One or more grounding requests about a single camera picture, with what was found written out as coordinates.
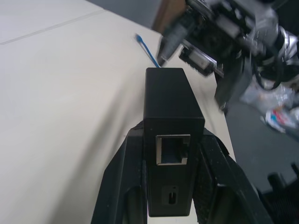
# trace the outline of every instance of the gray floor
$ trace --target gray floor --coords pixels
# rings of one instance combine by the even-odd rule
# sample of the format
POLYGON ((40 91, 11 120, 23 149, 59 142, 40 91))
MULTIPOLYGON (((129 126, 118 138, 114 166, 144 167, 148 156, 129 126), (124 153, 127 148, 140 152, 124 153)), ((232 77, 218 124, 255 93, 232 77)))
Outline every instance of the gray floor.
MULTIPOLYGON (((116 14, 150 28, 162 0, 89 0, 116 14)), ((227 124, 237 163, 261 191, 270 189, 268 174, 280 172, 287 182, 295 178, 291 163, 299 162, 299 143, 260 121, 248 105, 235 104, 227 124)))
POLYGON ((162 0, 88 0, 89 2, 151 28, 162 0))
POLYGON ((287 182, 295 178, 291 163, 299 162, 299 143, 267 127, 261 114, 236 103, 227 113, 227 124, 237 163, 261 191, 269 190, 267 176, 279 172, 287 182))

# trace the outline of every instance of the black box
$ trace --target black box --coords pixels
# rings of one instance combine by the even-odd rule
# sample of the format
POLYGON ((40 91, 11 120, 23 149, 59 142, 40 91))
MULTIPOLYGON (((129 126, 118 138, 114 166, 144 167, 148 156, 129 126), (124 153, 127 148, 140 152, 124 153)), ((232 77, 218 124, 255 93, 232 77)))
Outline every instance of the black box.
POLYGON ((149 215, 188 216, 205 120, 183 69, 146 70, 143 124, 149 215))

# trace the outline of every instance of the black cable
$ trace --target black cable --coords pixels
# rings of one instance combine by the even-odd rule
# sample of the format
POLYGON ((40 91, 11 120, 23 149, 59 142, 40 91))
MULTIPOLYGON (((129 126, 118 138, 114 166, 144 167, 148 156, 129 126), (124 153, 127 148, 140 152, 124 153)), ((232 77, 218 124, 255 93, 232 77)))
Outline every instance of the black cable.
POLYGON ((253 73, 255 74, 256 76, 256 80, 257 80, 257 83, 260 85, 260 87, 263 89, 263 90, 273 90, 273 89, 276 89, 280 84, 281 84, 281 81, 282 81, 282 76, 284 74, 284 65, 283 65, 283 61, 282 61, 282 58, 279 58, 279 55, 278 55, 278 51, 277 49, 275 49, 274 47, 272 46, 269 46, 265 43, 263 43, 264 46, 266 46, 267 50, 270 51, 273 56, 274 56, 274 67, 275 67, 275 71, 276 71, 276 81, 273 85, 273 87, 271 89, 266 89, 262 83, 262 78, 258 72, 258 69, 257 69, 257 64, 255 62, 254 59, 252 59, 251 63, 252 63, 252 69, 253 69, 253 73))

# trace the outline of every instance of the table surface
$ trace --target table surface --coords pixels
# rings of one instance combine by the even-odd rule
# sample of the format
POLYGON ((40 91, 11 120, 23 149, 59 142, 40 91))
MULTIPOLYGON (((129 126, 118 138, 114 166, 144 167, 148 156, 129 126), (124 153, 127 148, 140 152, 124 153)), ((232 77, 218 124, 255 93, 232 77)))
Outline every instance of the table surface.
MULTIPOLYGON (((160 34, 83 0, 0 0, 0 223, 90 223, 103 172, 142 120, 160 34)), ((213 76, 178 58, 206 128, 234 152, 213 76)), ((196 223, 189 217, 150 224, 196 223)))

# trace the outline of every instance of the blue cable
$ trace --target blue cable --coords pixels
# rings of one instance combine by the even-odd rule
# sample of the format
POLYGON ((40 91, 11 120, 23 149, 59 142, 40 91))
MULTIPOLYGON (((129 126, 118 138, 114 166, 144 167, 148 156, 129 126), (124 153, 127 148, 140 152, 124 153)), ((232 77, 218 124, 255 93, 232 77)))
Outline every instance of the blue cable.
POLYGON ((153 57, 153 55, 151 54, 150 50, 148 49, 148 47, 146 46, 145 42, 143 41, 143 39, 138 35, 136 34, 136 40, 138 43, 141 43, 144 48, 146 49, 146 51, 148 52, 152 62, 154 63, 154 65, 157 67, 157 68, 160 68, 159 64, 157 63, 157 61, 155 60, 155 58, 153 57))

